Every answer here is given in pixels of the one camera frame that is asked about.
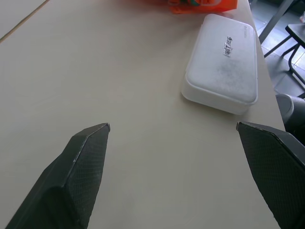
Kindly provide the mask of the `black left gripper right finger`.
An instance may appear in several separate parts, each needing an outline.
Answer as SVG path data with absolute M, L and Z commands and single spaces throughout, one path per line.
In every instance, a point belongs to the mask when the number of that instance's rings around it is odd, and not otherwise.
M 238 122 L 252 177 L 281 229 L 305 229 L 305 146 L 270 126 Z

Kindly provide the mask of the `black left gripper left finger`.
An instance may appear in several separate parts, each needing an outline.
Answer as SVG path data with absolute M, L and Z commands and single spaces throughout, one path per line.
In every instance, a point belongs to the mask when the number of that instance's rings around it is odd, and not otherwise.
M 87 229 L 102 181 L 109 132 L 109 123 L 102 123 L 73 135 L 5 229 Z

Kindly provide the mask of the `white rectangular plastic box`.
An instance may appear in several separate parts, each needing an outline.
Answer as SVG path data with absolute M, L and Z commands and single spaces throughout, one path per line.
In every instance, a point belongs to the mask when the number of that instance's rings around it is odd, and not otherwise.
M 242 115 L 257 102 L 256 34 L 246 23 L 208 14 L 185 71 L 182 95 Z

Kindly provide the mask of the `grey rounded robot body part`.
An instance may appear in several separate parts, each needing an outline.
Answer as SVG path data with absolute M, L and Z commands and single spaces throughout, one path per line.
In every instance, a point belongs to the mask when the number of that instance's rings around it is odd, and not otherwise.
M 277 94 L 276 100 L 285 130 L 305 145 L 305 99 Z

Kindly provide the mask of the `black metal-framed table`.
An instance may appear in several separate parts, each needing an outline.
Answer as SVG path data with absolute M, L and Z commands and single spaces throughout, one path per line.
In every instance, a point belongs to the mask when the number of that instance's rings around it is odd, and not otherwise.
M 273 88 L 277 94 L 305 94 L 305 24 L 289 24 L 262 45 Z

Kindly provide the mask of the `grey metal table leg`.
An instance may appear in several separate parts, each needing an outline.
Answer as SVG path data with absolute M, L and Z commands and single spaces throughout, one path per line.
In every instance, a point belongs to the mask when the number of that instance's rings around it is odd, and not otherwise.
M 280 18 L 284 15 L 284 13 L 288 10 L 288 8 L 291 6 L 294 0 L 283 0 L 280 4 L 277 12 L 274 14 L 274 16 L 270 19 L 270 21 L 267 23 L 261 34 L 259 35 L 259 41 L 262 44 L 271 30 L 274 28 L 274 26 L 278 23 Z

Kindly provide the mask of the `orange packet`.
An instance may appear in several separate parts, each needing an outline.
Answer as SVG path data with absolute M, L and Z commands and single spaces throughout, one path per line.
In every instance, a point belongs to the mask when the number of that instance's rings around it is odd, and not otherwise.
M 168 0 L 175 14 L 219 13 L 237 8 L 238 0 Z

